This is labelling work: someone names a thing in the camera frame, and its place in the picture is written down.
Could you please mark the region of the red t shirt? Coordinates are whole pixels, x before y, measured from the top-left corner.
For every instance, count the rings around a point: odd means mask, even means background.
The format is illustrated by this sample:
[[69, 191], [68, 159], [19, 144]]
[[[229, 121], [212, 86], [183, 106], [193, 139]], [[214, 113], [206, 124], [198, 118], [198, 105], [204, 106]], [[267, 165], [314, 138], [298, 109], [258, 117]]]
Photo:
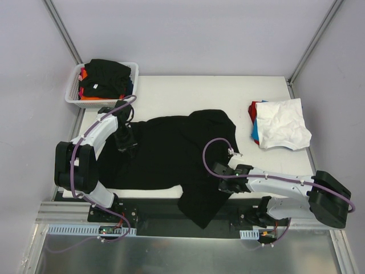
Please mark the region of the red t shirt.
[[257, 110], [256, 110], [256, 104], [259, 103], [259, 101], [252, 101], [249, 108], [248, 113], [251, 119], [251, 122], [254, 124], [256, 117], [257, 117]]

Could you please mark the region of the right aluminium frame post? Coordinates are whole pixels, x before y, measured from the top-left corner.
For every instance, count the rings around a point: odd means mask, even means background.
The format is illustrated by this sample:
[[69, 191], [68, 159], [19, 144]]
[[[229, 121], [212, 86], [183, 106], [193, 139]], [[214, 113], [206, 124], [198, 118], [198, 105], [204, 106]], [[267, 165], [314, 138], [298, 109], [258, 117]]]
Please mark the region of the right aluminium frame post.
[[321, 38], [325, 34], [327, 28], [337, 15], [339, 9], [344, 4], [345, 0], [334, 0], [329, 8], [329, 10], [326, 12], [324, 18], [322, 19], [319, 27], [317, 28], [314, 36], [312, 37], [310, 43], [306, 47], [303, 55], [301, 56], [298, 64], [296, 65], [293, 73], [290, 75], [290, 77], [287, 80], [287, 83], [289, 86], [292, 86], [297, 77], [299, 76], [300, 72], [304, 68], [306, 62], [311, 57], [313, 51], [317, 47], [318, 43], [320, 42]]

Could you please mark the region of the pink t shirt in basket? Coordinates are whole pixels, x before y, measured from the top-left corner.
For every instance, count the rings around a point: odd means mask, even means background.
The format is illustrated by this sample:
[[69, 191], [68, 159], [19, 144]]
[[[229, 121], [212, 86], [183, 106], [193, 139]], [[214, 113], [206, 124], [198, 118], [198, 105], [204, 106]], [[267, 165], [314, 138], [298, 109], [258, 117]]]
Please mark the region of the pink t shirt in basket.
[[83, 90], [84, 88], [80, 86], [81, 81], [86, 77], [86, 73], [85, 73], [85, 69], [84, 67], [82, 67], [80, 69], [80, 74], [78, 75], [78, 99], [81, 100], [82, 96], [83, 96]]

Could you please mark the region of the aluminium frame post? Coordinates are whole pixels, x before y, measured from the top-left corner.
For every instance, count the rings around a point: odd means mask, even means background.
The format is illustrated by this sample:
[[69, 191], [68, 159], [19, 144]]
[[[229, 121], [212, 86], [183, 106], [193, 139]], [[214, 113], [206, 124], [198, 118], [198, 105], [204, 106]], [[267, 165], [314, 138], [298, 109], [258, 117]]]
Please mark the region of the aluminium frame post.
[[73, 65], [72, 69], [70, 70], [70, 73], [71, 73], [71, 72], [73, 72], [74, 67], [76, 65], [80, 65], [83, 63], [81, 54], [80, 54], [79, 50], [77, 49], [77, 47], [74, 43], [74, 40], [67, 29], [67, 26], [63, 22], [63, 19], [59, 13], [54, 1], [42, 0], [42, 3], [44, 5], [46, 11], [48, 12], [53, 24], [55, 25], [63, 43], [65, 44], [70, 57], [74, 61], [74, 65]]
[[290, 75], [290, 77], [287, 80], [287, 83], [289, 86], [292, 86], [297, 77], [299, 76], [300, 72], [304, 68], [306, 62], [311, 57], [313, 51], [317, 47], [318, 43], [320, 42], [321, 38], [325, 34], [327, 28], [337, 15], [339, 9], [344, 4], [345, 0], [334, 0], [329, 8], [329, 10], [326, 12], [324, 18], [322, 19], [319, 27], [317, 28], [314, 36], [312, 37], [310, 43], [306, 47], [303, 55], [301, 56], [298, 64], [296, 65], [293, 73]]

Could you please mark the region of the aluminium front rail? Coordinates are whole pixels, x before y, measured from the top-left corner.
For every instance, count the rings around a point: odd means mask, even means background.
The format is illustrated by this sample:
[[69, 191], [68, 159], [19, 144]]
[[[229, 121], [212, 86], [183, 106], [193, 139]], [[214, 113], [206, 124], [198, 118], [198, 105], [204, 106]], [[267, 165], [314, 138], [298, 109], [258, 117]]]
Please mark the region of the aluminium front rail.
[[[124, 216], [134, 226], [149, 219], [159, 220], [188, 220], [174, 204], [142, 204], [122, 205], [120, 216]], [[117, 223], [121, 217], [94, 208], [88, 203], [81, 202], [43, 202], [40, 205], [36, 222], [38, 223]], [[226, 207], [218, 213], [215, 220], [236, 222], [238, 226], [249, 226], [243, 209]]]

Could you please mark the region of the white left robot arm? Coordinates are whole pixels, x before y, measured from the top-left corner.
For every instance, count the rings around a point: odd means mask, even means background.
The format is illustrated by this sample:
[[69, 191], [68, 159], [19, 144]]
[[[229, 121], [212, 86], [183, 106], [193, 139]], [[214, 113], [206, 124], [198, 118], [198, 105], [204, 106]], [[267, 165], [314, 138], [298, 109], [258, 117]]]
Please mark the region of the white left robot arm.
[[112, 138], [118, 152], [131, 156], [135, 153], [137, 141], [130, 126], [135, 99], [135, 95], [129, 95], [113, 107], [102, 107], [83, 134], [69, 142], [59, 142], [55, 149], [55, 185], [70, 191], [76, 199], [102, 206], [100, 213], [109, 222], [120, 217], [121, 209], [115, 204], [117, 195], [99, 181], [97, 152]]

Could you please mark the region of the white t shirt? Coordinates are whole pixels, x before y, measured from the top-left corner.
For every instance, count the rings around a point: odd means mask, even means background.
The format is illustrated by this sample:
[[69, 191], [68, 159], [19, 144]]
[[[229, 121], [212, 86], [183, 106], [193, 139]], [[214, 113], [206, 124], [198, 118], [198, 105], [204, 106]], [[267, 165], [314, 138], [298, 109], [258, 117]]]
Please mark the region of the white t shirt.
[[285, 147], [293, 151], [307, 148], [312, 138], [306, 128], [299, 98], [255, 104], [259, 146]]

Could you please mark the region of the left aluminium frame post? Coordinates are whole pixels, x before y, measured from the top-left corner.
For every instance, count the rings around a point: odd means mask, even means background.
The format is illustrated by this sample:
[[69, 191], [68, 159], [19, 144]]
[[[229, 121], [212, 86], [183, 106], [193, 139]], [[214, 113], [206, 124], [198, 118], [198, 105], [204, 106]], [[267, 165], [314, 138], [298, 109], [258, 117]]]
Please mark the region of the left aluminium frame post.
[[74, 67], [76, 65], [80, 65], [83, 63], [81, 54], [80, 54], [79, 50], [77, 49], [77, 47], [74, 43], [74, 40], [67, 29], [67, 26], [63, 22], [63, 19], [59, 13], [54, 1], [42, 0], [42, 3], [44, 5], [46, 11], [48, 12], [53, 24], [55, 25], [63, 43], [65, 44], [70, 57], [74, 61], [74, 65], [73, 65], [72, 69], [70, 70], [70, 73], [71, 73], [71, 72], [73, 72]]

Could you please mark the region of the black t shirt in basket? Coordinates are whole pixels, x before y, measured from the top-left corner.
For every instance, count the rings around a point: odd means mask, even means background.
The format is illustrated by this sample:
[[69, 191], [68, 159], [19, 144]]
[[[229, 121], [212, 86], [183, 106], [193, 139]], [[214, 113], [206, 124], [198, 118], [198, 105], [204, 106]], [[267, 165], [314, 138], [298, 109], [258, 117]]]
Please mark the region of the black t shirt in basket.
[[81, 97], [123, 99], [132, 94], [131, 68], [115, 61], [92, 59], [84, 65], [86, 75], [79, 82]]

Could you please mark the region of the white plastic laundry basket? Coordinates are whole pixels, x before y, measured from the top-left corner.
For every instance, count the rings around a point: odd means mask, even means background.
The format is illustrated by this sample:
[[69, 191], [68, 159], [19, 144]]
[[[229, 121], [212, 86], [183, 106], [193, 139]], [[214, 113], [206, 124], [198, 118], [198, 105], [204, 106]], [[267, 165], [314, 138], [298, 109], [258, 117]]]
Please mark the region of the white plastic laundry basket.
[[[129, 78], [132, 82], [131, 94], [135, 95], [137, 91], [137, 85], [139, 81], [139, 65], [135, 62], [121, 62], [121, 64], [129, 67], [131, 73]], [[84, 69], [84, 63], [78, 64], [73, 69], [71, 76], [69, 77], [67, 88], [65, 92], [65, 101], [67, 103], [75, 104], [80, 108], [101, 108], [101, 107], [112, 107], [116, 104], [116, 99], [91, 99], [91, 100], [81, 100], [79, 99], [80, 88], [79, 75]]]

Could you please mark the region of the orange t shirt in basket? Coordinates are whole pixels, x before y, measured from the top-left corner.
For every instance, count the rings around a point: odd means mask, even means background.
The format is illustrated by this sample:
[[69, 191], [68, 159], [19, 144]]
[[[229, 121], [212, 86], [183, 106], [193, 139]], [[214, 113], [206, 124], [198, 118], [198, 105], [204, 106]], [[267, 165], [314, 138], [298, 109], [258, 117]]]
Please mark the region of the orange t shirt in basket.
[[127, 94], [128, 79], [103, 70], [96, 72], [81, 69], [79, 75], [80, 100], [123, 99]]

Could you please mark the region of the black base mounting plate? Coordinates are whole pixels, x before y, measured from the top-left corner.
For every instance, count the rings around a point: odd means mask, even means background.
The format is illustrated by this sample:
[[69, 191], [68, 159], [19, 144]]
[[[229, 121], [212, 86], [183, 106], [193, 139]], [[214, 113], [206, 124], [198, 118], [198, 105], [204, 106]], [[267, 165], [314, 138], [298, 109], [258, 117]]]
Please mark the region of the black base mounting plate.
[[179, 199], [119, 199], [105, 212], [89, 208], [90, 223], [122, 222], [123, 228], [132, 227], [139, 236], [195, 237], [236, 239], [239, 232], [255, 227], [271, 230], [284, 227], [287, 219], [276, 221], [265, 214], [259, 199], [219, 199], [195, 201]]

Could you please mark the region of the black t shirt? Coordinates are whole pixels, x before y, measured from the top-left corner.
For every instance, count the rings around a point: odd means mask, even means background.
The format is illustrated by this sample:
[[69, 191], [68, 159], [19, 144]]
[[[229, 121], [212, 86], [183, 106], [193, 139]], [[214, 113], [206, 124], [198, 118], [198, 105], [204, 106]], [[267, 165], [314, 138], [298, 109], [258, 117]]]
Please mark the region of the black t shirt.
[[204, 229], [230, 195], [219, 191], [219, 178], [207, 169], [228, 164], [228, 147], [238, 151], [236, 126], [222, 110], [166, 116], [131, 123], [134, 154], [120, 152], [110, 136], [99, 157], [99, 181], [117, 190], [182, 187], [179, 210]]
[[79, 82], [81, 97], [123, 99], [132, 94], [131, 68], [115, 61], [92, 59], [84, 65], [86, 75]]

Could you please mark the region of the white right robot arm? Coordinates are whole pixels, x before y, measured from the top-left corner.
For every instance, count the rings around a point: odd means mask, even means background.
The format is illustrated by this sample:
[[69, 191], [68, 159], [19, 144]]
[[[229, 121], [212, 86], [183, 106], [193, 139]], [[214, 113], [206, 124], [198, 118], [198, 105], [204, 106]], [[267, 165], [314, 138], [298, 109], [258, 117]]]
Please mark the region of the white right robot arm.
[[326, 171], [311, 176], [276, 174], [239, 164], [235, 169], [215, 163], [218, 189], [229, 194], [266, 193], [256, 218], [262, 225], [287, 218], [316, 219], [323, 225], [344, 229], [352, 212], [351, 192]]

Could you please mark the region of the dark blue t shirt in basket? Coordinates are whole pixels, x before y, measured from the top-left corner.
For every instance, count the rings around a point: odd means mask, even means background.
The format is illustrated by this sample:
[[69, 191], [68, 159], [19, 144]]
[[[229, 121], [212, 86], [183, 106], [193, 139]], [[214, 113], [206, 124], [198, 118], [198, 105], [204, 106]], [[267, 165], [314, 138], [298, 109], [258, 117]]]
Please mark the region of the dark blue t shirt in basket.
[[133, 81], [131, 77], [129, 77], [127, 80], [127, 84], [125, 86], [124, 96], [132, 95], [132, 93], [133, 93]]

